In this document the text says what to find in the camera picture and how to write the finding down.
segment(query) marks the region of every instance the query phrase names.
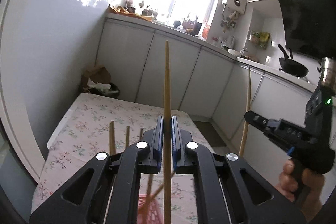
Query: floral pattern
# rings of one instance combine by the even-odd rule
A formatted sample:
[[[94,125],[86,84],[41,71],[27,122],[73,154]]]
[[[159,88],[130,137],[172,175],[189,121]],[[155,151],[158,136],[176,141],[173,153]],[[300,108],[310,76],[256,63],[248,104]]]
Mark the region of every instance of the floral pattern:
[[[64,182],[87,163],[95,154],[109,151],[109,123],[115,121],[115,146],[117,153],[125,149],[126,127],[130,126],[130,144],[139,140],[140,129],[156,127],[157,118],[162,115],[159,107],[141,105],[82,93],[76,99],[74,111],[66,114],[60,122],[64,124],[49,149],[48,158],[41,173],[40,182],[33,197],[34,211]],[[193,140],[212,148],[194,125],[190,117],[182,111],[172,111],[177,116],[181,129],[192,134]],[[143,174],[140,194],[146,193],[148,175]],[[163,181],[163,169],[154,176],[152,192]],[[163,208],[163,192],[157,196],[159,207]],[[172,218],[173,224],[197,223],[194,181],[192,175],[175,175],[172,178]]]

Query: countertop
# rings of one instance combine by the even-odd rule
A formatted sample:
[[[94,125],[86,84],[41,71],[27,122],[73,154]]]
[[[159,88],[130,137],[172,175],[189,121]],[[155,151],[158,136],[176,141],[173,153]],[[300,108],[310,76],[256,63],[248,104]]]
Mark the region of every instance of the countertop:
[[[285,73],[285,72],[280,71],[280,70],[276,70],[276,69],[271,68],[267,65],[263,65],[263,64],[260,64],[260,63],[254,62],[254,61],[246,60],[246,59],[241,58],[241,57],[236,57],[236,56],[228,53],[227,51],[225,51],[225,50],[223,50],[219,47],[216,47],[216,46],[214,46],[214,45],[212,45],[212,44],[210,44],[206,41],[203,41],[203,40],[201,40],[197,37],[193,37],[193,36],[188,35],[186,33],[177,31],[174,28],[164,26],[164,25],[161,25],[161,24],[157,24],[157,23],[154,23],[154,22],[149,22],[149,21],[142,20],[142,19],[132,18],[132,17],[124,16],[124,15],[117,15],[117,14],[112,14],[112,13],[106,13],[106,18],[107,19],[120,20],[120,21],[124,21],[124,22],[129,22],[129,23],[134,23],[134,24],[137,24],[137,25],[142,25],[142,26],[150,27],[150,28],[153,28],[153,29],[156,29],[156,30],[166,32],[166,33],[170,33],[170,34],[176,35],[178,37],[181,37],[183,39],[186,39],[186,40],[192,41],[194,43],[197,43],[197,44],[201,45],[202,47],[212,49],[213,51],[216,51],[219,54],[222,54],[222,55],[224,55],[224,56],[226,56],[226,57],[228,57],[232,60],[236,60],[237,62],[246,64],[246,65],[250,65],[251,67],[254,67],[258,70],[263,70],[263,71],[265,71],[269,74],[276,75],[276,76],[278,76],[280,78],[283,78],[284,80],[287,80],[287,81],[293,83],[294,85],[297,85],[297,86],[299,86],[299,87],[301,87],[305,90],[308,90],[310,92],[314,92],[314,90],[316,88],[315,85],[309,84],[306,81],[304,81],[302,79],[298,79],[297,77],[295,77],[293,75],[290,75],[290,74]]]

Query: human hand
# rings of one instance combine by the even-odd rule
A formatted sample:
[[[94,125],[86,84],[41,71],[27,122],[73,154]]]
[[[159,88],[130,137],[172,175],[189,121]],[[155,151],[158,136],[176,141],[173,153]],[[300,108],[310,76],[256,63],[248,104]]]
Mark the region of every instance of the human hand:
[[[287,160],[283,165],[283,172],[279,176],[279,184],[275,186],[275,188],[291,202],[295,199],[293,192],[295,192],[298,187],[297,181],[291,176],[293,171],[293,161]],[[315,217],[322,207],[320,195],[324,181],[325,178],[323,175],[317,174],[308,168],[302,173],[302,182],[310,188],[310,193],[301,208],[308,222]]]

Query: pink basket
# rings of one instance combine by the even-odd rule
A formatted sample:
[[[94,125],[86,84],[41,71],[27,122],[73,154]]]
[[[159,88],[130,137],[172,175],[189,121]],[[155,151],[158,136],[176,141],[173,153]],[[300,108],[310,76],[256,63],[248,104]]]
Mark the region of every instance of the pink basket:
[[[139,195],[138,208],[140,208],[146,200],[146,195]],[[137,224],[142,224],[143,215],[138,214]],[[147,224],[162,224],[161,210],[157,200],[154,198],[148,206]]]

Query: wok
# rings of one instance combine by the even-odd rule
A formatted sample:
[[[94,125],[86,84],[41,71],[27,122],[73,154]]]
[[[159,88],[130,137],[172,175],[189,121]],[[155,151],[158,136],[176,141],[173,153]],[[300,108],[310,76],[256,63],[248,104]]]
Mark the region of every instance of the wok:
[[[282,70],[296,77],[300,78],[305,77],[309,72],[309,70],[301,63],[293,60],[292,51],[290,50],[291,59],[289,59],[288,54],[286,53],[285,49],[281,46],[281,44],[278,44],[278,48],[283,52],[284,55],[284,57],[279,58]]]

